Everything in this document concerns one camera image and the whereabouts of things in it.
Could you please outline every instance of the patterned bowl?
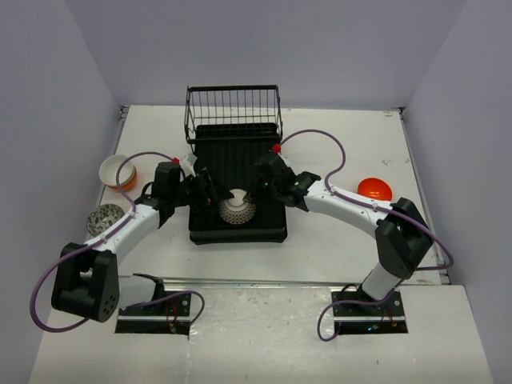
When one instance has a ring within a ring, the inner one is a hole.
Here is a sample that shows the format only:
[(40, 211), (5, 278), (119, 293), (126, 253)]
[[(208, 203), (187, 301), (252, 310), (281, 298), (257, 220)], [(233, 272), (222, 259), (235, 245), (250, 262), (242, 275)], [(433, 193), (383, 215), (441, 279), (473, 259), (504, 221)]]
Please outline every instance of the patterned bowl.
[(96, 208), (87, 218), (87, 232), (93, 237), (108, 230), (125, 212), (115, 204), (103, 204)]

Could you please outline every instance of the purple cable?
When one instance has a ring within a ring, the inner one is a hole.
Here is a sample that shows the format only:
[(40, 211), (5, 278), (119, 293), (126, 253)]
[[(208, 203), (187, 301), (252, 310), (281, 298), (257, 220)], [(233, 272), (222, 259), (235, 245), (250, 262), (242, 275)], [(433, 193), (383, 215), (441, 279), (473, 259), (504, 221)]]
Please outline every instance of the purple cable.
[[(340, 194), (336, 190), (332, 190), (332, 188), (329, 184), (330, 177), (333, 176), (334, 174), (336, 174), (337, 172), (339, 172), (340, 170), (342, 170), (346, 163), (345, 148), (343, 147), (343, 144), (335, 136), (333, 136), (329, 132), (325, 132), (324, 130), (300, 130), (300, 131), (294, 132), (291, 135), (284, 138), (281, 141), (281, 145), (285, 144), (288, 140), (297, 136), (298, 134), (308, 134), (308, 133), (323, 134), (323, 135), (327, 136), (328, 138), (333, 139), (334, 142), (336, 142), (336, 144), (338, 145), (340, 151), (342, 152), (342, 163), (336, 169), (329, 172), (324, 180), (327, 190), (329, 192), (331, 192), (334, 196), (338, 196), (339, 198), (342, 198), (343, 200), (346, 200), (346, 201), (356, 204), (358, 206), (363, 206), (365, 208), (373, 209), (374, 207), (371, 204), (368, 204), (366, 202), (360, 202), (359, 200), (356, 200), (355, 198), (351, 198), (350, 196)], [(384, 212), (386, 214), (392, 214), (402, 220), (405, 220), (406, 222), (412, 224), (413, 226), (415, 226), (416, 228), (418, 228), (419, 230), (424, 232), (427, 236), (429, 236), (432, 240), (434, 240), (437, 244), (439, 244), (441, 249), (444, 250), (445, 255), (448, 257), (448, 263), (446, 263), (442, 266), (423, 266), (421, 268), (417, 268), (416, 270), (445, 270), (446, 268), (450, 268), (454, 264), (454, 257), (451, 254), (451, 252), (448, 250), (448, 248), (445, 246), (445, 244), (441, 241), (441, 239), (434, 232), (432, 232), (429, 228), (427, 228), (420, 222), (417, 222), (416, 220), (410, 218), (409, 216), (406, 216), (400, 212), (397, 212), (396, 210), (389, 210), (387, 208), (382, 208), (380, 206), (377, 206), (376, 209), (381, 212)], [(340, 304), (358, 304), (360, 306), (380, 306), (381, 304), (384, 304), (387, 300), (389, 300), (389, 298), (391, 297), (393, 292), (394, 292), (394, 288), (382, 300), (379, 300), (377, 302), (360, 302), (360, 301), (355, 301), (355, 300), (340, 300), (338, 302), (333, 302), (332, 304), (329, 304), (326, 308), (324, 308), (324, 310), (320, 313), (320, 316), (318, 317), (318, 323), (317, 323), (318, 337), (323, 342), (330, 342), (331, 340), (335, 339), (336, 336), (338, 336), (338, 334), (339, 334), (340, 328), (338, 328), (338, 331), (335, 332), (329, 338), (324, 338), (320, 333), (320, 324), (322, 323), (322, 319), (325, 316), (326, 312), (333, 306), (338, 306)]]
[[(121, 193), (121, 195), (126, 200), (128, 200), (128, 202), (131, 204), (131, 208), (132, 208), (133, 212), (136, 211), (137, 206), (135, 205), (135, 201), (130, 196), (128, 196), (128, 194), (124, 190), (122, 190), (121, 183), (119, 182), (119, 175), (121, 173), (121, 169), (124, 167), (125, 164), (128, 163), (128, 161), (130, 161), (133, 158), (137, 158), (139, 156), (143, 156), (146, 154), (155, 154), (157, 156), (161, 156), (161, 157), (164, 157), (164, 158), (167, 158), (167, 159), (173, 161), (173, 159), (171, 157), (167, 156), (166, 154), (161, 154), (159, 152), (153, 152), (153, 151), (147, 151), (147, 152), (140, 152), (138, 154), (133, 154), (133, 155), (129, 156), (124, 162), (121, 163), (121, 165), (118, 168), (118, 172), (116, 173), (115, 181), (116, 181), (118, 190)], [(119, 224), (117, 227), (115, 227), (110, 233), (108, 233), (105, 236), (105, 240), (108, 240), (109, 238), (114, 236), (117, 232), (119, 232), (121, 230), (121, 228), (123, 228), (132, 218), (133, 218), (132, 216), (128, 216), (127, 218), (125, 218), (121, 222), (121, 224)], [(70, 326), (64, 326), (62, 328), (53, 328), (52, 326), (48, 326), (47, 324), (42, 322), (42, 320), (39, 318), (38, 313), (36, 311), (35, 304), (36, 304), (36, 301), (38, 298), (38, 293), (42, 287), (42, 284), (45, 282), (45, 280), (48, 278), (48, 276), (50, 276), (50, 274), (52, 273), (52, 271), (54, 269), (56, 269), (58, 266), (60, 266), (64, 262), (70, 260), (71, 258), (75, 258), (78, 255), (80, 255), (84, 252), (87, 252), (88, 250), (92, 250), (93, 248), (95, 248), (96, 246), (99, 246), (102, 243), (103, 243), (103, 239), (98, 240), (97, 242), (94, 242), (92, 244), (89, 244), (88, 246), (85, 246), (83, 248), (80, 248), (79, 250), (74, 250), (73, 252), (69, 252), (66, 256), (62, 256), (59, 260), (53, 262), (48, 267), (48, 269), (45, 270), (45, 272), (42, 274), (42, 276), (39, 278), (39, 280), (35, 283), (35, 287), (32, 290), (32, 295), (30, 296), (30, 317), (32, 318), (32, 321), (34, 322), (34, 324), (36, 326), (38, 326), (39, 328), (41, 328), (42, 330), (44, 330), (46, 332), (61, 333), (61, 332), (67, 332), (68, 330), (74, 330), (75, 328), (78, 328), (79, 326), (81, 326), (82, 324), (87, 322), (88, 319), (83, 318), (79, 322), (76, 322), (75, 324), (72, 324)], [(201, 299), (201, 303), (202, 303), (201, 309), (199, 310), (199, 313), (196, 315), (196, 317), (190, 322), (190, 325), (192, 326), (192, 324), (194, 324), (194, 322), (198, 319), (198, 317), (201, 316), (201, 313), (203, 312), (203, 310), (205, 308), (204, 297), (199, 292), (196, 292), (195, 290), (184, 290), (184, 291), (178, 292), (176, 294), (170, 294), (169, 296), (165, 296), (164, 298), (159, 298), (157, 300), (153, 300), (152, 302), (141, 302), (139, 304), (134, 304), (134, 305), (135, 306), (152, 306), (155, 304), (160, 304), (162, 302), (166, 302), (173, 298), (177, 298), (179, 296), (183, 296), (184, 294), (195, 294), (196, 296), (198, 296)]]

